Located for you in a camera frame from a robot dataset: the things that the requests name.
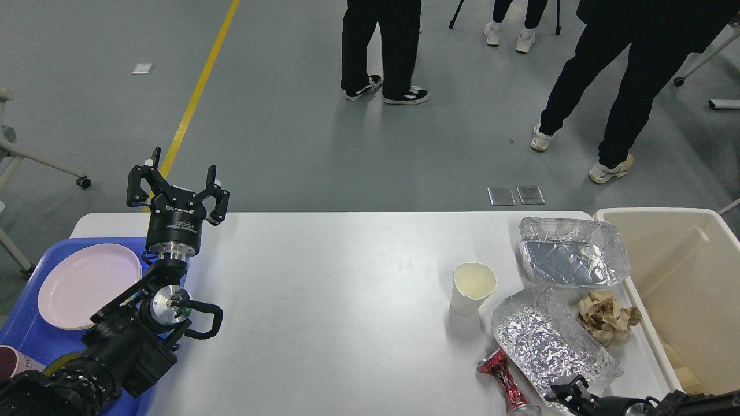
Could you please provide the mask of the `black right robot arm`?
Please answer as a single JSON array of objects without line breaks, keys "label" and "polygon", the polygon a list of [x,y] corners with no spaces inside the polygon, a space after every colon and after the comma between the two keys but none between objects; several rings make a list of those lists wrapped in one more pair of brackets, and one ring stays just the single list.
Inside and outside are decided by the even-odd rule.
[{"label": "black right robot arm", "polygon": [[663,399],[621,396],[600,397],[589,392],[589,383],[578,376],[560,377],[545,400],[565,406],[575,415],[738,415],[739,391],[721,395],[687,394],[676,390]]}]

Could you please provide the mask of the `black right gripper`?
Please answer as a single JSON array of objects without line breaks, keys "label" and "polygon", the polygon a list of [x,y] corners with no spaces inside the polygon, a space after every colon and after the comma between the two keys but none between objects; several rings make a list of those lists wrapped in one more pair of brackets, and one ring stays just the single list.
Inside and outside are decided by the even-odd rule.
[{"label": "black right gripper", "polygon": [[562,376],[549,385],[544,399],[569,415],[648,415],[651,402],[647,399],[620,396],[590,397],[589,382],[580,374]]}]

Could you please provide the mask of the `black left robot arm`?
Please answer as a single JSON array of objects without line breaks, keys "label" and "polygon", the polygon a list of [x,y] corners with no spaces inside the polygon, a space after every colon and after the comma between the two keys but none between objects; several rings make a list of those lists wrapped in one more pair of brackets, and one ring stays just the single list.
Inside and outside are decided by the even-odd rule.
[{"label": "black left robot arm", "polygon": [[91,316],[84,350],[56,369],[27,370],[2,382],[3,415],[97,415],[111,400],[153,387],[176,364],[182,337],[219,333],[220,306],[193,300],[182,286],[187,259],[198,255],[204,221],[225,220],[230,193],[216,166],[201,192],[172,186],[158,170],[160,148],[129,173],[126,204],[150,210],[145,250],[150,263],[140,279]]}]

